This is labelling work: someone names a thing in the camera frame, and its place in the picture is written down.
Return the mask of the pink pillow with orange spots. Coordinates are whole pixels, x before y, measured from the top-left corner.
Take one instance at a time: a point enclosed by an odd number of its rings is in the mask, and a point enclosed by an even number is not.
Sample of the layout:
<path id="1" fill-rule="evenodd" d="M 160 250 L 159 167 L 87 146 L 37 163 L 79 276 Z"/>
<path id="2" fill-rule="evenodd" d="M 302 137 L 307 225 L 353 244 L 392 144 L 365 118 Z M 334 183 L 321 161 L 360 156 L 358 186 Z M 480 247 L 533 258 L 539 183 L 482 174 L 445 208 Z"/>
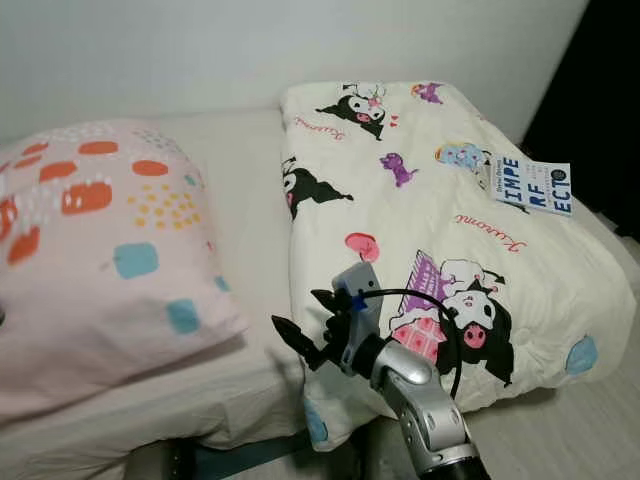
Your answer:
<path id="1" fill-rule="evenodd" d="M 0 152 L 0 419 L 59 410 L 237 337 L 206 184 L 141 120 Z"/>

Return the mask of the white book with blue letters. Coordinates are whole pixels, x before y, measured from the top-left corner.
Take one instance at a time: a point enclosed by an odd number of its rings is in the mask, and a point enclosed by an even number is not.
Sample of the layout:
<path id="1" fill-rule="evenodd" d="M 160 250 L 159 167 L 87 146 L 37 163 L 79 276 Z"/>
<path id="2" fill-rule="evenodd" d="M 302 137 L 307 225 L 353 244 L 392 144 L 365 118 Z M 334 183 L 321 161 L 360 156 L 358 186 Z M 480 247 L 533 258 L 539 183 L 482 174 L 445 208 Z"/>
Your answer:
<path id="1" fill-rule="evenodd" d="M 573 214 L 570 164 L 500 156 L 490 166 L 489 191 L 493 200 L 567 218 Z"/>

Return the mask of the cream cartoon print quilt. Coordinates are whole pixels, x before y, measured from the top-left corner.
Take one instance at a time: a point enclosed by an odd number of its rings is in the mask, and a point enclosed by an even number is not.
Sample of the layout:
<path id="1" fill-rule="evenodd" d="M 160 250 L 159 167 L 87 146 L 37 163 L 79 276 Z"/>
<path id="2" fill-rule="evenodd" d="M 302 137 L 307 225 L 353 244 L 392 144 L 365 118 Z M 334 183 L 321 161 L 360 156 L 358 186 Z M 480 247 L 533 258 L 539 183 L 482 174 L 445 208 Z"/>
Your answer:
<path id="1" fill-rule="evenodd" d="M 490 196 L 524 157 L 451 84 L 317 82 L 280 100 L 291 215 L 291 319 L 356 262 L 380 285 L 381 337 L 430 361 L 462 411 L 609 378 L 637 317 L 640 264 L 611 234 Z"/>

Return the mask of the mattress with beige sheet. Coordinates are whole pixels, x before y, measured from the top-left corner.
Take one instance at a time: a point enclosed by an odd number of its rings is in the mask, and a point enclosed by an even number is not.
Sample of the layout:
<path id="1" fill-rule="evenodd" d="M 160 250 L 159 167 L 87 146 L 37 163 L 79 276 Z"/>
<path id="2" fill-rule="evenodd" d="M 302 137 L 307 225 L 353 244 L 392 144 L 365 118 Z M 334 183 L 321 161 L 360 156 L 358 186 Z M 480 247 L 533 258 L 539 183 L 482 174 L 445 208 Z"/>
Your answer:
<path id="1" fill-rule="evenodd" d="M 250 324 L 209 352 L 5 426 L 3 480 L 123 480 L 125 457 L 160 440 L 230 449 L 305 430 L 305 369 L 270 321 L 291 314 L 282 115 L 215 111 L 155 116 L 152 124 L 204 174 L 215 250 Z"/>

